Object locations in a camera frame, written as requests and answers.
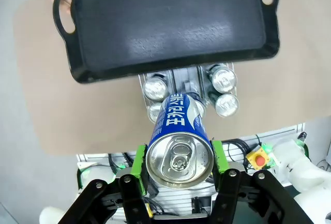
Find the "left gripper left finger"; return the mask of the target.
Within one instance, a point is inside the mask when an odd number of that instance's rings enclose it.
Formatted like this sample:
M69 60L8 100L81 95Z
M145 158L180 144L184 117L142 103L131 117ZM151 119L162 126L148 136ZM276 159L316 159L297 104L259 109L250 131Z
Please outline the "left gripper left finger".
M143 200L149 182L146 153L147 145L140 145L131 172L112 183L92 180L59 223L106 223L121 207L127 223L151 223Z

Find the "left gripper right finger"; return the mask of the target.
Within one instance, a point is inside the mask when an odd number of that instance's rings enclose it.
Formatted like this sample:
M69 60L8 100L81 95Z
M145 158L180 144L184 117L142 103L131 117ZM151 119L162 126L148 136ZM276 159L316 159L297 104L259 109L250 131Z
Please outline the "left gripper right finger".
M232 223L237 203L246 202L264 223L312 223L312 220L267 170L253 175L230 168L221 141L211 142L213 177L218 192L209 223Z

